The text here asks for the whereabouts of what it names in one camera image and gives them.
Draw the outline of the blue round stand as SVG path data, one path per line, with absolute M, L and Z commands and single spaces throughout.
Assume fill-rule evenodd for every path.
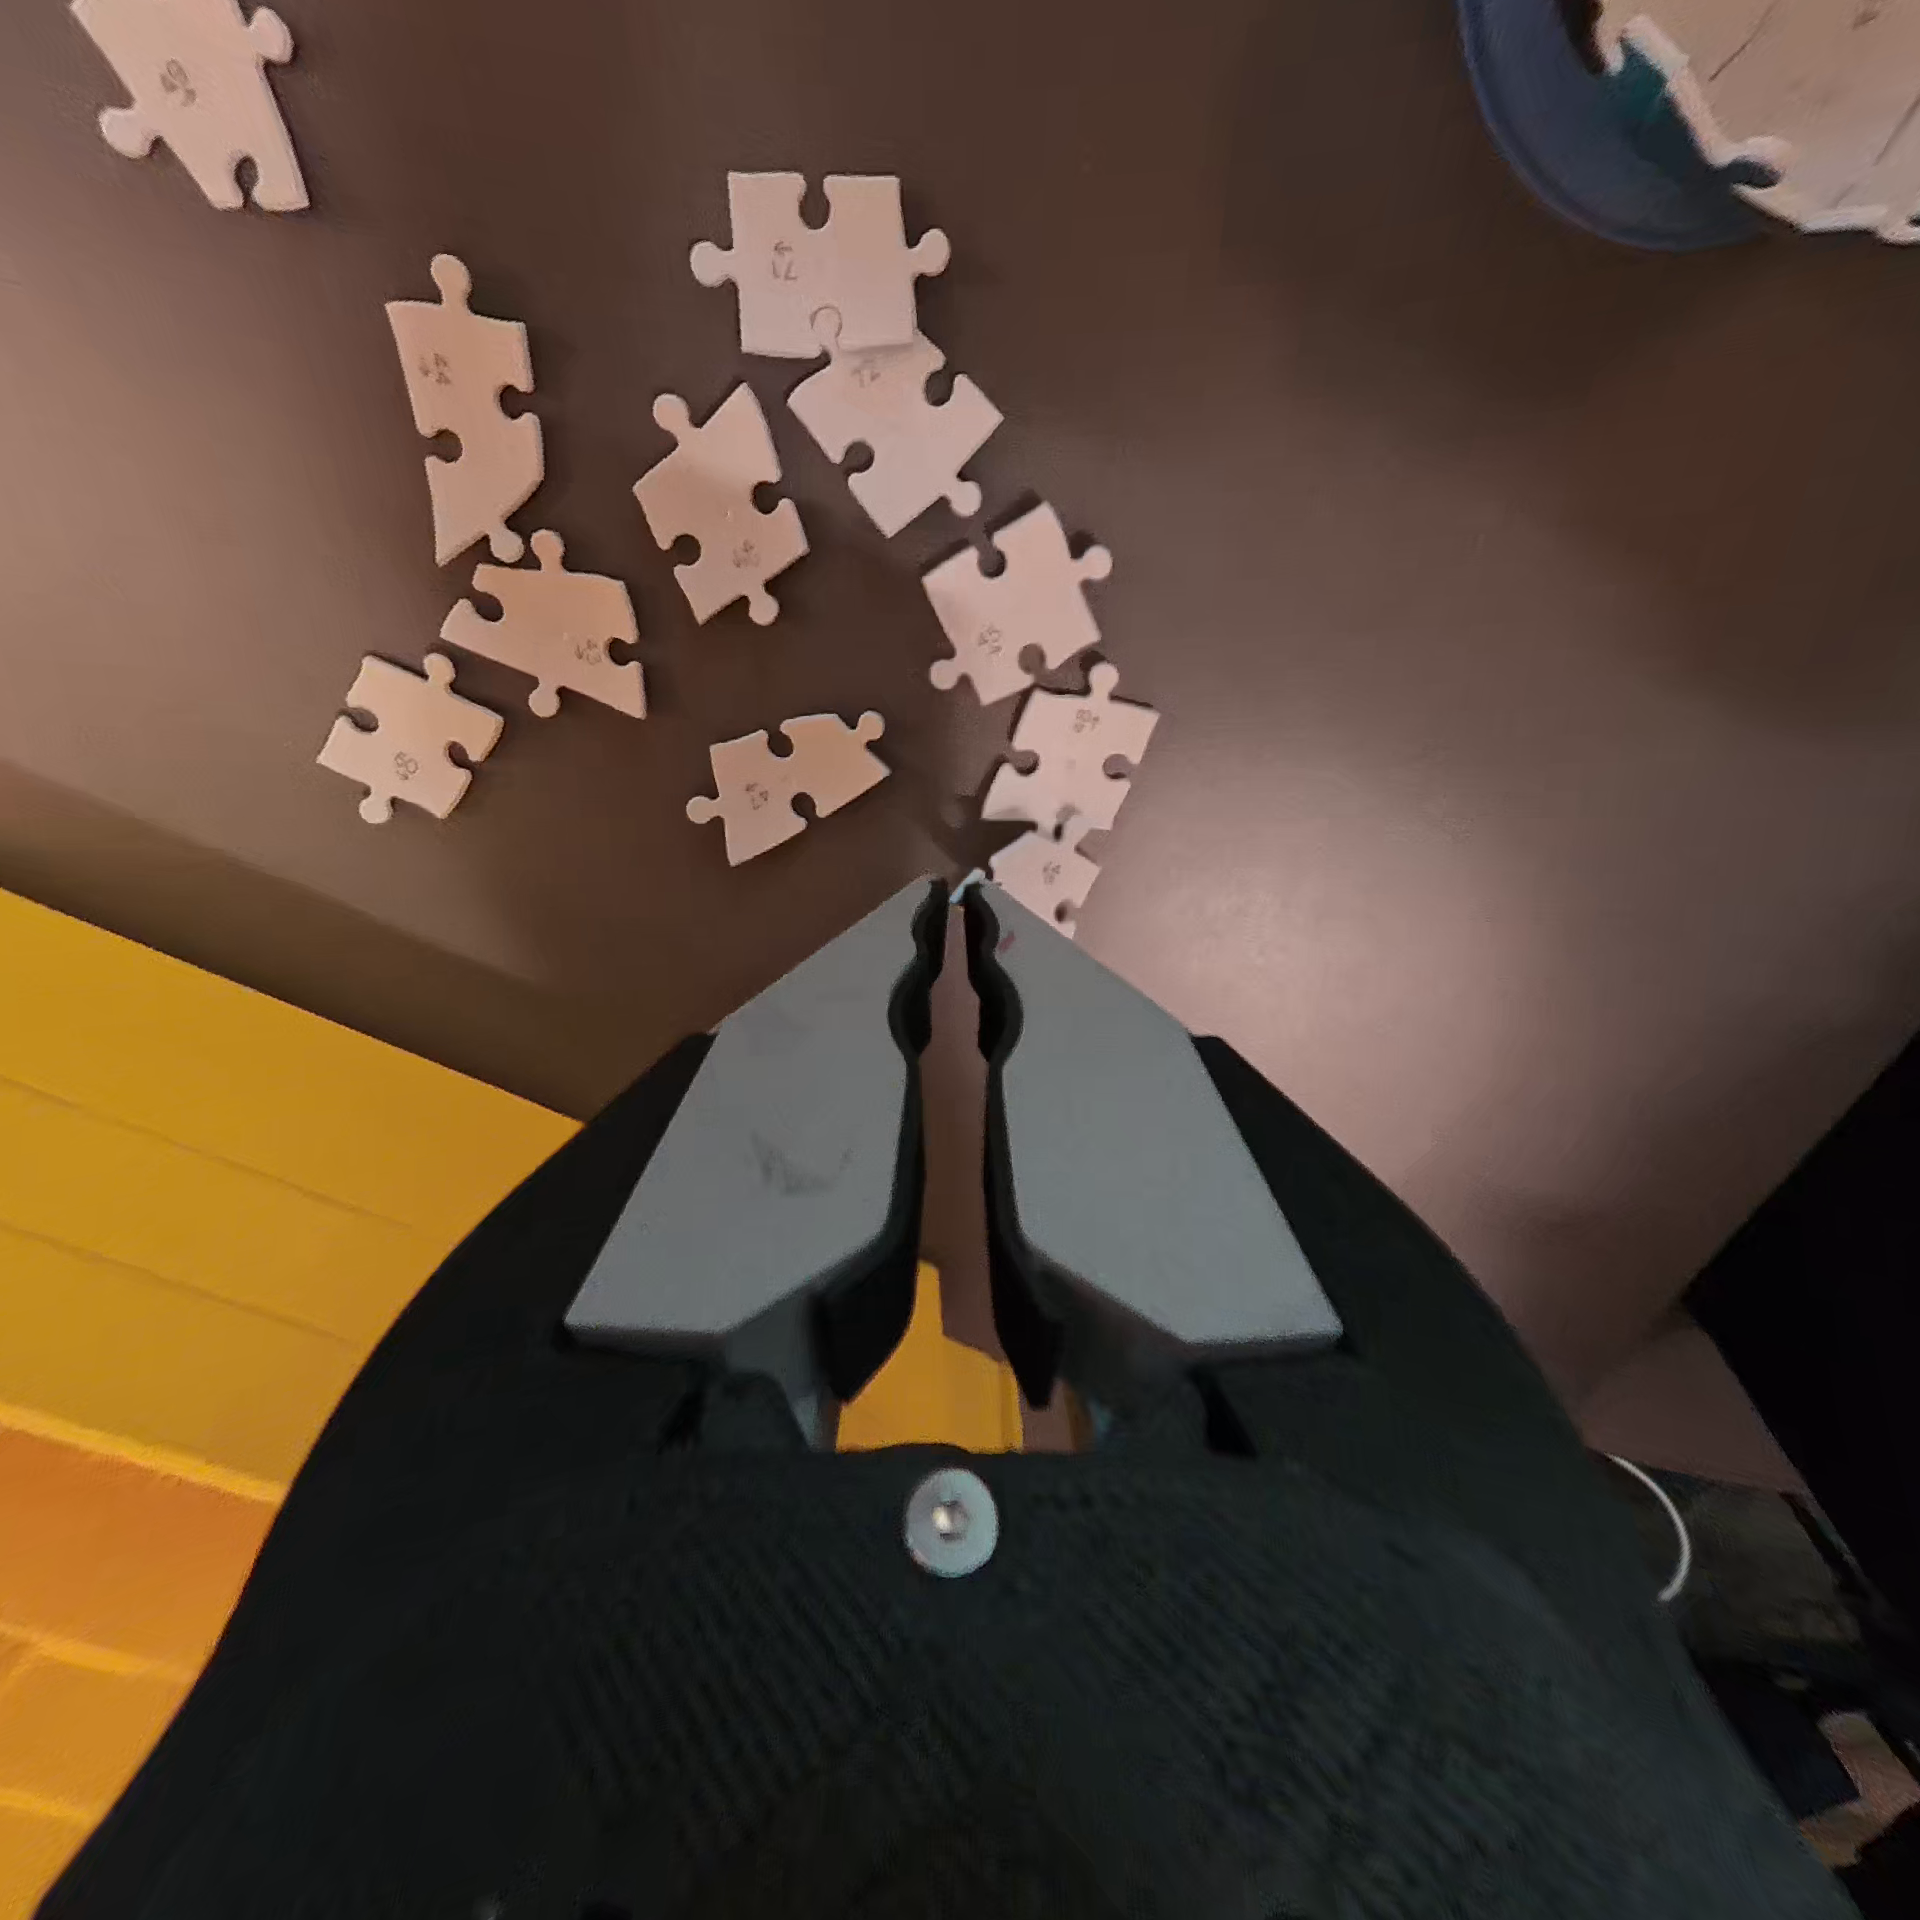
M 1762 237 L 1738 192 L 1760 170 L 1708 163 L 1651 59 L 1604 62 L 1597 2 L 1456 2 L 1453 13 L 1482 124 L 1556 218 L 1651 253 Z

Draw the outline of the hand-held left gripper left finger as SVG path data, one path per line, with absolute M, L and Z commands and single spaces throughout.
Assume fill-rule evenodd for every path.
M 571 1338 L 763 1375 L 832 1446 L 916 1301 L 947 917 L 947 885 L 914 880 L 712 1028 L 567 1307 Z

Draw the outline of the white puzzle pieces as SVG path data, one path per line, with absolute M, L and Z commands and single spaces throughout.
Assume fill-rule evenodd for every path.
M 166 147 L 215 208 L 309 206 L 296 149 L 280 118 L 269 67 L 294 58 L 272 7 L 68 4 L 86 39 L 128 92 L 99 109 L 103 142 L 125 158 Z M 701 239 L 687 268 L 701 286 L 736 291 L 739 348 L 751 357 L 815 358 L 826 366 L 789 398 L 820 452 L 838 461 L 852 445 L 871 463 L 847 490 L 874 528 L 895 536 L 934 504 L 967 518 L 981 490 L 967 463 L 1002 426 L 1002 412 L 958 374 L 944 398 L 927 382 L 944 368 L 919 331 L 916 291 L 951 259 L 941 230 L 906 235 L 895 175 L 822 181 L 828 221 L 802 218 L 805 179 L 730 174 L 730 243 Z M 562 692 L 643 717 L 643 669 L 616 659 L 636 644 L 634 602 L 622 580 L 564 564 L 551 531 L 522 535 L 512 517 L 539 491 L 544 438 L 534 414 L 512 416 L 506 394 L 530 396 L 534 368 L 525 325 L 474 311 L 474 278 L 450 253 L 430 261 L 430 299 L 387 304 L 400 378 L 419 436 L 450 436 L 453 455 L 430 452 L 423 474 L 437 562 L 482 544 L 471 587 L 495 602 L 486 616 L 471 599 L 450 607 L 440 639 L 530 682 L 539 717 Z M 758 491 L 782 477 L 772 429 L 750 383 L 739 383 L 700 420 L 674 394 L 653 399 L 671 448 L 634 485 L 639 517 L 660 551 L 693 542 L 674 567 L 694 620 L 743 606 L 758 626 L 780 614 L 775 579 L 808 542 L 791 498 L 763 507 Z M 990 822 L 1069 826 L 1083 836 L 1112 827 L 1159 712 L 1118 696 L 1111 662 L 1096 662 L 1086 692 L 1036 687 L 1028 659 L 1059 667 L 1100 644 L 1086 587 L 1107 580 L 1101 544 L 1071 551 L 1046 503 L 994 536 L 997 568 L 968 548 L 924 573 L 951 652 L 927 678 L 967 682 L 982 706 L 1021 694 L 1010 755 L 981 802 Z M 365 655 L 318 752 L 318 766 L 355 784 L 364 822 L 384 826 L 397 802 L 444 820 L 463 800 L 474 766 L 491 755 L 502 719 L 454 687 L 444 652 L 419 667 Z M 767 732 L 712 743 L 712 794 L 685 802 L 694 826 L 720 822 L 726 861 L 771 852 L 805 827 L 799 804 L 828 818 L 888 775 L 876 755 L 883 719 L 811 712 L 782 719 L 783 750 Z

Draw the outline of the single white jigsaw piece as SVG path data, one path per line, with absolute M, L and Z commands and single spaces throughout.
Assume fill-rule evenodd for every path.
M 1100 866 L 1074 827 L 1034 826 L 992 855 L 988 876 L 1038 922 L 1074 941 Z

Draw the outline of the partly built puzzle ball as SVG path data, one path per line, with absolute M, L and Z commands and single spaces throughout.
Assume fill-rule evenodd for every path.
M 1918 239 L 1915 2 L 1602 2 L 1612 72 L 1651 67 L 1700 158 L 1803 234 Z

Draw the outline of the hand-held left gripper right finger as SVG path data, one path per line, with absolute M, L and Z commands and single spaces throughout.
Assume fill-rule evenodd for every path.
M 988 1067 L 982 1206 L 1021 1398 L 1107 1413 L 1342 1319 L 1196 1035 L 1005 890 L 963 898 Z

